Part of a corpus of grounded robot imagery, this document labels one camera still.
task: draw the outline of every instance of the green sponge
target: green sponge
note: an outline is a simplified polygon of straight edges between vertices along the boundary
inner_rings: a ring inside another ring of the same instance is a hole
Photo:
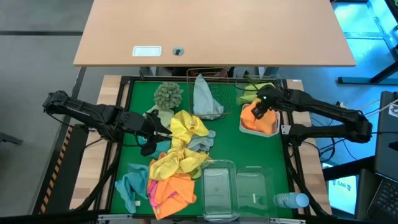
[[[160,108],[172,109],[180,106],[183,90],[174,82],[163,82],[154,93],[155,104]]]

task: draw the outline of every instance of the pink cloth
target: pink cloth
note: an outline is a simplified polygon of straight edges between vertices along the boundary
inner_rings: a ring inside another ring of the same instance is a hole
[[[153,207],[158,207],[159,206],[159,204],[155,202],[155,194],[156,194],[157,184],[158,183],[159,183],[159,181],[152,180],[152,182],[148,186],[149,203]],[[169,198],[170,197],[174,197],[176,194],[177,194],[177,192],[173,192],[172,194],[170,194]]]

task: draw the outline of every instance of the gray cloth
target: gray cloth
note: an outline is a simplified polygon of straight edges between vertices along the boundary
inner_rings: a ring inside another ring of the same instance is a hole
[[[197,136],[194,134],[192,136],[191,141],[189,142],[187,149],[191,149],[192,151],[206,151],[210,150],[210,147],[214,145],[214,138],[216,137],[216,132],[209,130],[209,134],[206,136]]]
[[[222,113],[224,113],[224,106],[213,99],[206,80],[202,75],[198,75],[193,87],[193,114],[201,119],[215,119]]]

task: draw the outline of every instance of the black robotic arm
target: black robotic arm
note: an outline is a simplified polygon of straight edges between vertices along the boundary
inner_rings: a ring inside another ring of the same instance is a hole
[[[257,92],[257,97],[261,102],[252,110],[257,119],[260,119],[268,109],[272,109],[287,112],[309,111],[342,122],[340,125],[322,127],[291,124],[286,131],[292,144],[299,146],[306,138],[345,138],[358,143],[370,141],[372,124],[361,111],[316,100],[300,90],[277,90],[269,85],[262,87]]]
[[[53,114],[65,114],[84,123],[89,128],[95,128],[98,134],[111,142],[121,142],[124,133],[143,136],[147,138],[145,144],[140,145],[141,154],[148,156],[155,152],[156,143],[169,141],[170,138],[159,133],[171,134],[162,126],[159,111],[153,110],[146,113],[146,117],[136,112],[126,112],[123,108],[110,105],[92,105],[70,98],[64,91],[50,93],[43,104],[44,112]]]

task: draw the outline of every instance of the orange cloth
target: orange cloth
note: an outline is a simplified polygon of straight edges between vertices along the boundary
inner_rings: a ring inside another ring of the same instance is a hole
[[[272,134],[273,126],[276,122],[276,113],[272,110],[267,110],[261,119],[256,119],[251,112],[256,106],[259,99],[254,100],[249,106],[245,107],[241,113],[241,119],[245,128],[262,131],[266,134]]]
[[[159,159],[166,156],[166,153],[161,153]],[[151,179],[148,180],[147,189],[149,189]],[[191,180],[189,174],[174,174],[173,176],[160,180],[156,193],[155,202],[159,204],[158,207],[152,207],[157,220],[165,218],[171,214],[181,211],[190,203],[195,203],[197,196],[193,194],[195,188],[195,181]]]

